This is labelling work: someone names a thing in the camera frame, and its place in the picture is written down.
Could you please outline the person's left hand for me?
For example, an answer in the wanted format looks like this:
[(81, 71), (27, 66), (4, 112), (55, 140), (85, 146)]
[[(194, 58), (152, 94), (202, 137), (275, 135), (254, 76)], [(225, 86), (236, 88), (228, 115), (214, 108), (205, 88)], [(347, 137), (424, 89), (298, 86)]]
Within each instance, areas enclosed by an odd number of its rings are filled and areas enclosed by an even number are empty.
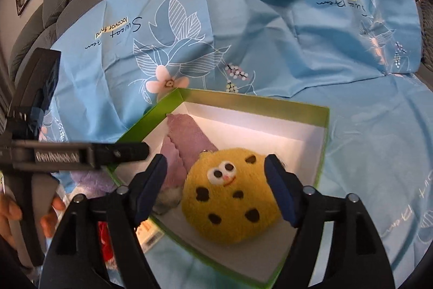
[[(51, 208), (40, 220), (43, 234), (46, 238), (52, 238), (58, 223), (58, 213), (66, 209), (65, 203), (56, 195), (51, 203)], [(22, 218), (21, 209), (6, 194), (1, 192), (1, 237), (6, 240), (13, 249), (16, 249), (15, 239), (9, 226), (9, 221), (19, 221)]]

